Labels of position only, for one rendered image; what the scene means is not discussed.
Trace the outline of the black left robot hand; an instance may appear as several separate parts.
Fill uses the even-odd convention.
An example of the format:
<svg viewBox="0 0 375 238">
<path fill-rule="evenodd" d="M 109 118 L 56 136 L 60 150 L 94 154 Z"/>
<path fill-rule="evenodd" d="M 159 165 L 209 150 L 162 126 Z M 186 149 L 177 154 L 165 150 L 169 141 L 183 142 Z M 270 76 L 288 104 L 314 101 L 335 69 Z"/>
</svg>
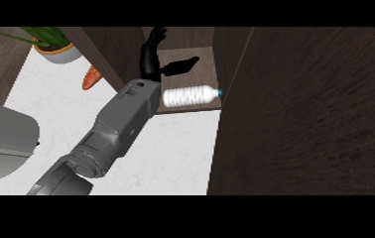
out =
<svg viewBox="0 0 375 238">
<path fill-rule="evenodd" d="M 156 82 L 161 81 L 161 75 L 172 76 L 189 72 L 199 60 L 197 57 L 193 57 L 190 59 L 174 61 L 165 66 L 159 65 L 156 48 L 165 39 L 165 33 L 166 29 L 164 27 L 155 27 L 140 48 L 140 78 Z"/>
</svg>

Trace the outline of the dark wooden cabinet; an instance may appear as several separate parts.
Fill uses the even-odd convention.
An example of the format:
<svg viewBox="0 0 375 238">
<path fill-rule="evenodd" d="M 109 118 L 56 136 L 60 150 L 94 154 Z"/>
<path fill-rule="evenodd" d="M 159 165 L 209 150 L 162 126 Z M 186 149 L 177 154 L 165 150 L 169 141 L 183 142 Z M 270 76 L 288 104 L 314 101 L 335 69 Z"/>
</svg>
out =
<svg viewBox="0 0 375 238">
<path fill-rule="evenodd" d="M 252 35 L 251 27 L 169 27 L 158 45 L 161 88 L 208 85 L 227 92 Z M 147 27 L 65 27 L 72 41 L 113 89 L 140 77 L 140 46 Z"/>
</svg>

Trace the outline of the white ribbed water bottle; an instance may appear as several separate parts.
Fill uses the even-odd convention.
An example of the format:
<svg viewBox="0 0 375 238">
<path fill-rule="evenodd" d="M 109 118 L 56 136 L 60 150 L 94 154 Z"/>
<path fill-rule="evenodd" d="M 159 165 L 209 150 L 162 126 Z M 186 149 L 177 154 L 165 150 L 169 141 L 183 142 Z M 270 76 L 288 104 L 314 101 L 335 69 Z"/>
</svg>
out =
<svg viewBox="0 0 375 238">
<path fill-rule="evenodd" d="M 165 107 L 180 107 L 208 104 L 223 96 L 223 89 L 209 85 L 171 88 L 162 92 L 161 99 Z"/>
</svg>

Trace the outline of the dark wooden cabinet door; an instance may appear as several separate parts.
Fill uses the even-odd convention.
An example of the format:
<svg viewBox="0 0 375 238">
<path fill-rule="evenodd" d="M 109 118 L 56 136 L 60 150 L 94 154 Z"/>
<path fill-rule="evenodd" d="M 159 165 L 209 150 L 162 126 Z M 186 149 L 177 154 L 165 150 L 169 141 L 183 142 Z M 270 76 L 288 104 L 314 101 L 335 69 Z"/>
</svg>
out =
<svg viewBox="0 0 375 238">
<path fill-rule="evenodd" d="M 254 29 L 208 192 L 375 194 L 375 27 Z"/>
</svg>

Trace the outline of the orange carrot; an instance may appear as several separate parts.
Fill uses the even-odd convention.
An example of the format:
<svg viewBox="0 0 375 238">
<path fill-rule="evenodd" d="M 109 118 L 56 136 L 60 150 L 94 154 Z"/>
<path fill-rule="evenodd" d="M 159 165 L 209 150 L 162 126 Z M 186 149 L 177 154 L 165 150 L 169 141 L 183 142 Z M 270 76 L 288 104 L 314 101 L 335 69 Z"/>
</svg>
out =
<svg viewBox="0 0 375 238">
<path fill-rule="evenodd" d="M 91 66 L 84 77 L 82 90 L 88 90 L 94 86 L 94 84 L 99 82 L 100 78 L 102 78 L 102 75 L 97 69 L 94 68 L 94 66 Z"/>
</svg>

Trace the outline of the green potted plant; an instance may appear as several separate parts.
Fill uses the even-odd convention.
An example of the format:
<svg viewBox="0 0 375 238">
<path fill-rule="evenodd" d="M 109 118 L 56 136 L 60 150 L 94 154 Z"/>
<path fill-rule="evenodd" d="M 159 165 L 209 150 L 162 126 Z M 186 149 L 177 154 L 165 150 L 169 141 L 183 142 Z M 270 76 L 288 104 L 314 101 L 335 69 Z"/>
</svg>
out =
<svg viewBox="0 0 375 238">
<path fill-rule="evenodd" d="M 75 61 L 81 52 L 57 27 L 22 27 L 20 30 L 32 37 L 31 40 L 0 33 L 0 36 L 32 45 L 37 53 L 54 64 Z"/>
</svg>

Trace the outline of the grey rounded appliance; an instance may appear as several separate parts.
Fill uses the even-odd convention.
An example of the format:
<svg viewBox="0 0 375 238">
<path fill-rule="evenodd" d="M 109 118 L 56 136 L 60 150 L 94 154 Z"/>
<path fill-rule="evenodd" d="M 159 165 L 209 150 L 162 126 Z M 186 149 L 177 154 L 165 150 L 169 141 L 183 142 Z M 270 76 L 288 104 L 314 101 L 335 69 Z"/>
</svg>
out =
<svg viewBox="0 0 375 238">
<path fill-rule="evenodd" d="M 25 164 L 38 144 L 40 126 L 35 119 L 0 106 L 0 179 Z"/>
</svg>

